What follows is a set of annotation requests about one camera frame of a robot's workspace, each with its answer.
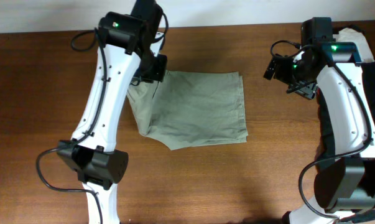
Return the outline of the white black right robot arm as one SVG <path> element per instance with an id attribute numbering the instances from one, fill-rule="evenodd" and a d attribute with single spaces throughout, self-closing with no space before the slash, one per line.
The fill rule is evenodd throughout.
<path id="1" fill-rule="evenodd" d="M 314 195 L 282 223 L 359 223 L 375 219 L 375 62 L 339 41 L 329 17 L 302 23 L 292 55 L 272 54 L 264 73 L 288 93 L 317 99 L 322 121 Z"/>

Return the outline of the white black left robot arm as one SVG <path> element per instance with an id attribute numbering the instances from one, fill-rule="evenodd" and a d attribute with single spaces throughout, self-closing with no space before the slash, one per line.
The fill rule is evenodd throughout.
<path id="1" fill-rule="evenodd" d="M 155 0 L 136 1 L 130 14 L 108 12 L 94 31 L 98 43 L 95 77 L 83 116 L 57 155 L 75 171 L 88 201 L 89 223 L 119 223 L 118 183 L 129 156 L 116 149 L 118 121 L 130 86 L 162 81 L 167 57 L 165 18 Z"/>

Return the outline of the khaki green shorts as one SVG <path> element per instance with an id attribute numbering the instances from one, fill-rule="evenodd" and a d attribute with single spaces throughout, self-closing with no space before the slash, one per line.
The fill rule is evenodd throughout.
<path id="1" fill-rule="evenodd" d="M 247 141 L 243 78 L 238 72 L 167 71 L 162 82 L 130 86 L 141 136 L 170 150 Z"/>

